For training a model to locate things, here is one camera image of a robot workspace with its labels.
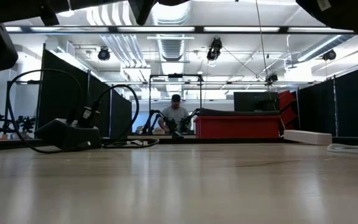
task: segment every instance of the baseball cap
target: baseball cap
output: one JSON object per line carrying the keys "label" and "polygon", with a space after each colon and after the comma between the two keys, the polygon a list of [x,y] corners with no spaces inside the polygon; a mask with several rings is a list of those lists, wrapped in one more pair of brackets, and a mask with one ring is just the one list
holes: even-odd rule
{"label": "baseball cap", "polygon": [[180,102],[180,95],[178,95],[178,94],[172,95],[171,100],[172,100],[172,102],[175,102],[175,103]]}

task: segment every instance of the air duct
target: air duct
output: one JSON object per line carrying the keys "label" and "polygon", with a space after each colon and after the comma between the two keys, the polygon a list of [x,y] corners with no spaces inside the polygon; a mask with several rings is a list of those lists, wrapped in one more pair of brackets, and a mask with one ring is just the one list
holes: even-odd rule
{"label": "air duct", "polygon": [[[152,10],[153,23],[157,26],[184,26],[190,21],[191,1],[177,6],[163,6],[156,4]],[[184,37],[183,34],[158,35],[159,37]],[[185,40],[157,40],[161,61],[178,62],[183,60],[185,53]],[[183,63],[163,63],[164,74],[183,72]]]}
{"label": "air duct", "polygon": [[320,55],[329,52],[330,50],[345,43],[353,37],[355,37],[355,35],[328,36],[323,40],[319,41],[317,44],[311,46],[309,49],[299,53],[297,56],[298,62],[307,62],[311,59],[319,57]]}

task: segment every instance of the spotlight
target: spotlight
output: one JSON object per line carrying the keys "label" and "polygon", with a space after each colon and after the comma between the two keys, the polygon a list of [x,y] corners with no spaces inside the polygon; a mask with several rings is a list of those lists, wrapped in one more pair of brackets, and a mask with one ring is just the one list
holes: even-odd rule
{"label": "spotlight", "polygon": [[218,59],[219,55],[221,54],[221,49],[222,49],[221,39],[219,37],[215,37],[214,40],[212,41],[211,46],[209,47],[206,58],[209,61]]}
{"label": "spotlight", "polygon": [[269,86],[272,85],[273,82],[277,82],[278,81],[277,73],[275,73],[275,72],[271,73],[267,77],[266,81],[267,81],[267,85],[269,85]]}
{"label": "spotlight", "polygon": [[323,54],[323,59],[325,61],[334,60],[336,58],[336,52],[334,50],[330,50],[329,52]]}
{"label": "spotlight", "polygon": [[98,54],[98,58],[100,60],[109,60],[110,59],[110,53],[109,53],[109,48],[108,47],[101,47],[99,54]]}

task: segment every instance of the white cable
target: white cable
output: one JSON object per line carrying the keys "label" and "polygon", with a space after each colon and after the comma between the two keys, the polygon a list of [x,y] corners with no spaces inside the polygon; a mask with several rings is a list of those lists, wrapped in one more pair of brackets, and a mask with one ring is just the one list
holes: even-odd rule
{"label": "white cable", "polygon": [[344,144],[330,144],[327,148],[327,151],[358,154],[358,146],[348,146]]}

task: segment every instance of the ceiling light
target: ceiling light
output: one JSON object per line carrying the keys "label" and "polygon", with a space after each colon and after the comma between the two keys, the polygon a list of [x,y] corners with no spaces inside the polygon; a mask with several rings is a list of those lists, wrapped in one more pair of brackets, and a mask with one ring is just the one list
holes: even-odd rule
{"label": "ceiling light", "polygon": [[194,27],[188,26],[149,26],[149,27],[118,27],[118,32],[194,32]]}
{"label": "ceiling light", "polygon": [[74,16],[74,11],[69,10],[67,12],[60,12],[58,13],[59,16],[63,16],[63,17],[71,17]]}
{"label": "ceiling light", "polygon": [[279,27],[204,27],[204,32],[278,32]]}
{"label": "ceiling light", "polygon": [[147,40],[194,40],[194,37],[148,36]]}
{"label": "ceiling light", "polygon": [[20,27],[5,27],[8,32],[22,32],[22,28]]}
{"label": "ceiling light", "polygon": [[32,32],[108,32],[107,27],[30,27]]}
{"label": "ceiling light", "polygon": [[142,82],[106,82],[107,85],[141,85]]}
{"label": "ceiling light", "polygon": [[332,29],[329,27],[290,27],[288,32],[348,32],[353,33],[351,30]]}
{"label": "ceiling light", "polygon": [[183,85],[185,82],[152,82],[153,85]]}

